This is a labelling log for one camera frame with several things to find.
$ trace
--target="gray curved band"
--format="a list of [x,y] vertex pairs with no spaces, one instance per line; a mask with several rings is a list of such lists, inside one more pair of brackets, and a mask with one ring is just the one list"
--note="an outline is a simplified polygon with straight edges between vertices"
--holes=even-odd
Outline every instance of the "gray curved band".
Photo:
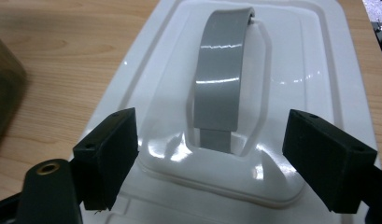
[[231,151],[231,132],[237,130],[244,42],[253,16],[251,7],[218,10],[205,25],[193,108],[201,147]]

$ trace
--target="glossy white plastic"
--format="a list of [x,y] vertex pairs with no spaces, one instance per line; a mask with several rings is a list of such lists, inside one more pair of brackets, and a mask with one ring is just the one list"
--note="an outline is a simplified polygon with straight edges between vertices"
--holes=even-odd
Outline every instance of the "glossy white plastic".
[[[199,148],[192,127],[198,49],[209,15],[253,7],[232,153]],[[113,212],[86,223],[362,223],[329,213],[282,156],[291,108],[375,148],[346,18],[334,0],[162,0],[97,106],[86,135],[135,107],[140,155]]]

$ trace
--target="table surface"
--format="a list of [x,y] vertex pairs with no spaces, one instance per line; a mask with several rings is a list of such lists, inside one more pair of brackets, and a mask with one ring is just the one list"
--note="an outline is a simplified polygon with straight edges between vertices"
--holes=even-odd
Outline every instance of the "table surface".
[[[339,0],[359,59],[382,161],[382,55],[362,1]],[[0,1],[0,38],[28,79],[0,143],[0,200],[28,169],[68,159],[157,0]]]

